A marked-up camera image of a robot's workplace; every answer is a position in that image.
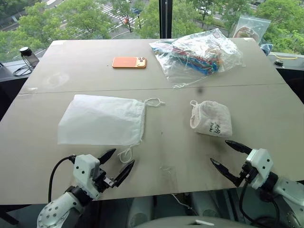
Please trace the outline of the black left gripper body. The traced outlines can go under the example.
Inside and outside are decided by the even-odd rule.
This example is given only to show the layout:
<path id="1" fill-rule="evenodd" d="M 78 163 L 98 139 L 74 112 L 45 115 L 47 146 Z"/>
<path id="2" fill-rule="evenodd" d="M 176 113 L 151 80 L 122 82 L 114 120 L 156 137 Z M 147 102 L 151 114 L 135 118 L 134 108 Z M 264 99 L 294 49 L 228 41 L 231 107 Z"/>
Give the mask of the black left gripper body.
<path id="1" fill-rule="evenodd" d="M 114 179 L 106 176 L 106 172 L 101 168 L 97 169 L 97 173 L 93 177 L 94 185 L 99 193 L 103 193 L 108 188 L 115 187 Z"/>

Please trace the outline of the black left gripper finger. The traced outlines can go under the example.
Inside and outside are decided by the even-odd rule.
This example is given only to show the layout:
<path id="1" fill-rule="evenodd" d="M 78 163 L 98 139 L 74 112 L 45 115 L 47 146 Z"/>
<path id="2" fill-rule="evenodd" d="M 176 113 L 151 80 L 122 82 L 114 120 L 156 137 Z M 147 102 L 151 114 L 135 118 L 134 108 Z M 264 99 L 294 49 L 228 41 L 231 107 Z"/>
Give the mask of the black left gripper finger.
<path id="1" fill-rule="evenodd" d="M 106 163 L 112 157 L 115 151 L 116 148 L 109 149 L 100 158 L 98 158 L 100 165 Z"/>
<path id="2" fill-rule="evenodd" d="M 121 183 L 127 178 L 127 176 L 130 174 L 133 166 L 134 166 L 135 160 L 131 160 L 130 162 L 126 163 L 117 177 L 114 179 L 114 186 L 119 187 Z"/>

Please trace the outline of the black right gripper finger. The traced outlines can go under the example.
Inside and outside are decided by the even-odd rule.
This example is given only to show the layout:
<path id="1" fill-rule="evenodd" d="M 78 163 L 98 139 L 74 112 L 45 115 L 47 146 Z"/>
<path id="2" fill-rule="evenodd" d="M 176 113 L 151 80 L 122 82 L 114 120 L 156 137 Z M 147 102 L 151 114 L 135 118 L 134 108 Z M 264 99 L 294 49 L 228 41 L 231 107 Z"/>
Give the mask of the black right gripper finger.
<path id="1" fill-rule="evenodd" d="M 236 141 L 232 141 L 232 140 L 225 140 L 225 143 L 230 146 L 232 149 L 240 152 L 240 153 L 245 153 L 247 155 L 249 155 L 252 151 L 251 148 L 241 144 L 241 143 L 238 143 Z"/>
<path id="2" fill-rule="evenodd" d="M 224 176 L 226 177 L 229 181 L 231 181 L 234 185 L 238 185 L 238 177 L 234 176 L 231 174 L 228 170 L 227 167 L 222 165 L 220 162 L 216 161 L 213 158 L 210 158 L 210 161 L 212 164 L 215 166 L 215 168 Z"/>

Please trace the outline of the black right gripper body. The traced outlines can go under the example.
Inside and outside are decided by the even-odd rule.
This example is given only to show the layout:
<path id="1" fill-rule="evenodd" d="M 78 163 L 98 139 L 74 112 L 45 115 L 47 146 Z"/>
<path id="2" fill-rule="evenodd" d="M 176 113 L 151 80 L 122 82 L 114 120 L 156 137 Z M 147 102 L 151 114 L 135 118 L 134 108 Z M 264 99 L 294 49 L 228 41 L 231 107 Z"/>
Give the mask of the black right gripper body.
<path id="1" fill-rule="evenodd" d="M 239 177 L 236 179 L 235 186 L 239 187 L 242 181 L 250 184 L 256 176 L 257 169 L 253 167 L 249 161 L 246 161 L 242 166 L 242 171 L 240 172 Z"/>

